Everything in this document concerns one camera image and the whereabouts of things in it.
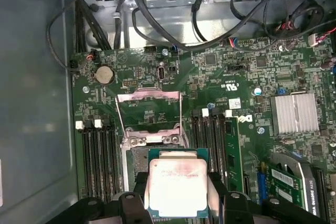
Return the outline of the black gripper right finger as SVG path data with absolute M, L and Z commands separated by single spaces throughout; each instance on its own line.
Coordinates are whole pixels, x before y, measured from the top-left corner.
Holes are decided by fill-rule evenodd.
M 208 173 L 208 207 L 215 223 L 326 223 L 284 199 L 259 205 L 244 193 L 229 191 L 217 172 Z

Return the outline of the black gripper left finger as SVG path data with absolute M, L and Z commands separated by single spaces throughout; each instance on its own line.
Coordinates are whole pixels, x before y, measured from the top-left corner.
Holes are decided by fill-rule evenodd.
M 99 198 L 81 199 L 48 223 L 153 223 L 144 206 L 148 173 L 138 173 L 133 191 L 123 192 L 105 204 Z

